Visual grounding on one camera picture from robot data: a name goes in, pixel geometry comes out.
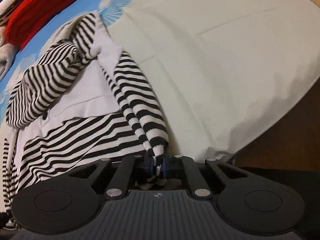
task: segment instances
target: red towel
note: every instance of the red towel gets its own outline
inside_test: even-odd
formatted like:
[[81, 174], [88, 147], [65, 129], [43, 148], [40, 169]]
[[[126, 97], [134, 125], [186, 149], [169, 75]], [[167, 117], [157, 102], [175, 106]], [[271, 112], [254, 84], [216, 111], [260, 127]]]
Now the red towel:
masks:
[[24, 0], [11, 14], [4, 32], [8, 43], [22, 50], [57, 13], [75, 0]]

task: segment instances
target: striped garment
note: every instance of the striped garment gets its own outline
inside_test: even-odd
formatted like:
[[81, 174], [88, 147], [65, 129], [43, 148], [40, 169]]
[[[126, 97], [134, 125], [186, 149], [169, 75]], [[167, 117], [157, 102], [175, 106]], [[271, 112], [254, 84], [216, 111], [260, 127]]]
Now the striped garment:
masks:
[[100, 158], [119, 161], [125, 155], [147, 153], [159, 170], [168, 141], [162, 113], [145, 76], [123, 51], [112, 73], [101, 66], [120, 111], [66, 120], [45, 137], [28, 141], [17, 173], [14, 158], [19, 129], [44, 117], [81, 69], [98, 56], [99, 50], [92, 48], [97, 21], [96, 12], [83, 17], [70, 38], [52, 45], [12, 91], [6, 112], [12, 130], [4, 142], [3, 158], [4, 201], [9, 215], [19, 190]]

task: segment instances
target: wooden bed frame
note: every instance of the wooden bed frame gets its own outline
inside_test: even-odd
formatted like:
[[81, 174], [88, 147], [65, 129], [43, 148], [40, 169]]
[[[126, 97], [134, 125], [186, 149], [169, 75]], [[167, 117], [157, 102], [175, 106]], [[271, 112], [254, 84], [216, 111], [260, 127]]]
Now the wooden bed frame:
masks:
[[[311, 0], [320, 7], [320, 0]], [[320, 80], [279, 122], [236, 154], [239, 167], [320, 171]]]

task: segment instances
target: light gray cloth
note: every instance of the light gray cloth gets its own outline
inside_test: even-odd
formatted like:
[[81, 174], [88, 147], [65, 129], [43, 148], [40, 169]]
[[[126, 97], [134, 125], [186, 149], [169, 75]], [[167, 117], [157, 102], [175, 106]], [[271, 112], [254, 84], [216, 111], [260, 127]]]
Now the light gray cloth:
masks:
[[14, 57], [18, 52], [18, 48], [5, 41], [3, 32], [5, 26], [0, 27], [0, 81], [11, 68]]

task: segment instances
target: metal rivet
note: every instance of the metal rivet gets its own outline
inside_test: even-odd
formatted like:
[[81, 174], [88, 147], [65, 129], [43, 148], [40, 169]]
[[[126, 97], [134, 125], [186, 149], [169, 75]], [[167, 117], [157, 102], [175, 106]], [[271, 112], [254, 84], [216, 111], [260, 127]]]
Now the metal rivet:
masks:
[[122, 190], [118, 188], [111, 188], [107, 190], [107, 195], [109, 197], [118, 197], [122, 194]]
[[197, 195], [198, 197], [207, 197], [210, 195], [210, 193], [211, 192], [205, 188], [200, 188], [195, 191], [195, 195]]

